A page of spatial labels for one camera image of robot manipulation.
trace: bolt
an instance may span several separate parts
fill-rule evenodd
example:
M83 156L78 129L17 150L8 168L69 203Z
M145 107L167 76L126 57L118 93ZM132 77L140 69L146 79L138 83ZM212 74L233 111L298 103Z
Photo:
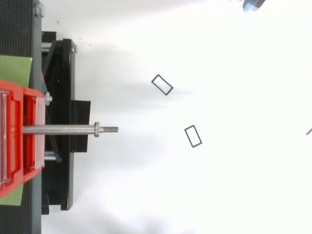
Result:
M37 18L43 18L44 17L45 8L44 8L44 5L42 3L36 4L36 6L34 7L34 14L35 14L35 17L37 17Z
M50 93L49 92L46 92L45 94L45 105L46 106L49 106L50 105L50 102L53 100L53 98L50 96Z
M74 54L78 53L78 47L77 47L77 45L72 45L72 52L73 52Z
M117 133L118 127L100 127L99 132L100 133Z

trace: black metal frame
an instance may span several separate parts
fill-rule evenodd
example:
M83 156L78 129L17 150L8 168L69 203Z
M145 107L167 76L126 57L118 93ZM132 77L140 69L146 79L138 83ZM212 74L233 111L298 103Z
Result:
M51 43L49 52L42 53L45 88L53 97L46 108L46 121L50 124L89 124L91 102L74 100L74 43L70 39L56 41L56 33L54 35L42 32L42 42ZM42 170L42 214L48 215L49 205L60 205L61 210L72 207L74 152L87 151L88 136L53 136L45 141L46 151L57 151L60 156L60 160L46 161Z

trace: machine part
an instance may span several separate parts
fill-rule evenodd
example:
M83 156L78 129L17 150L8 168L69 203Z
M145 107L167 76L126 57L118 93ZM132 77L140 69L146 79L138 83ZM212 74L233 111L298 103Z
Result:
M37 18L43 18L45 15L45 8L42 3L37 3L34 7L34 14Z
M266 0L245 0L243 3L244 12L257 11Z
M71 106L72 106L71 124L86 125L90 123L90 110L91 110L90 101L72 100ZM86 153L88 151L88 137L89 137L88 135L71 136L70 152Z
M41 36L42 36L42 42L52 43L53 41L55 41L57 39L57 33L56 32L43 31L41 33Z
M99 133L117 133L118 127L100 127L96 122L94 125L33 125L24 126L24 134L36 135L88 135Z
M50 96L50 93L49 92L46 92L45 93L45 105L46 106L49 106L50 105L50 102L53 100L53 98Z
M42 82L42 86L41 86L41 90L42 92L45 94L46 92L48 92L47 89L47 85L45 83L45 76L47 74L47 70L50 66L50 62L55 54L55 47L56 47L57 41L53 41L51 43L51 46L48 48L48 46L46 47L46 49L42 50L44 48L44 43L41 44L41 54L45 54L45 58L42 58L42 75L43 75L43 82Z
M48 69L48 76L45 76L45 80L49 81L46 83L47 89L53 97L53 105L50 105L48 110L51 124L74 124L72 119L72 101L75 100L73 44L74 42L70 39L57 41L56 50L59 53L54 60L56 63ZM74 153L71 151L74 137L71 135L55 136L61 163L48 161L44 165L44 171L42 171L42 194L48 194L49 204L60 205L62 211L69 210L74 202Z
M42 43L41 52L48 53L50 51L51 46L52 46L52 43L46 43L46 42Z
M45 151L44 152L44 161L56 161L57 158L53 151Z
M78 53L78 47L77 47L77 45L72 45L72 51L73 51L73 53L74 54L77 54Z
M48 124L51 124L49 113L48 113L48 110L47 110L46 107L45 107L45 122L48 123ZM59 157L59 147L58 147L57 141L55 139L55 136L54 135L49 135L49 140L50 140L50 144L51 144L52 150L54 152L54 156L56 158L56 161L57 161L57 163L60 163L61 160L60 160L60 157Z

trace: red plastic bin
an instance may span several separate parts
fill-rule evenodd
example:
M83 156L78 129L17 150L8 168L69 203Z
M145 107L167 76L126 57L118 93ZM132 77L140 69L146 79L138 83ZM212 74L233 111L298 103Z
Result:
M44 124L42 103L42 93L0 80L0 198L42 169L44 136L23 137L22 129L25 123Z

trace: small metal object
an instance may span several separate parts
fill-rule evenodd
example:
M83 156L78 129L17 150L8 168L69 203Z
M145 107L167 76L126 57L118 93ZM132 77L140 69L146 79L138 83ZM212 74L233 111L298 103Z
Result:
M245 0L243 3L244 12L257 11L266 0Z
M52 43L43 42L41 44L41 52L48 53L50 51Z
M44 152L44 161L56 161L57 158L54 155L53 151L45 151Z
M36 135L88 135L99 133L117 133L118 127L100 127L96 122L94 125L31 125L24 126L24 134Z
M49 106L50 105L50 102L53 100L53 98L50 96L50 93L49 92L46 92L45 93L45 105L46 106Z
M308 130L308 132L306 133L306 135L309 135L312 132L312 128L310 130Z
M72 45L72 51L74 54L77 54L78 53L78 47L77 45Z
M34 7L34 15L37 18L43 18L45 15L45 8L42 3L38 3Z

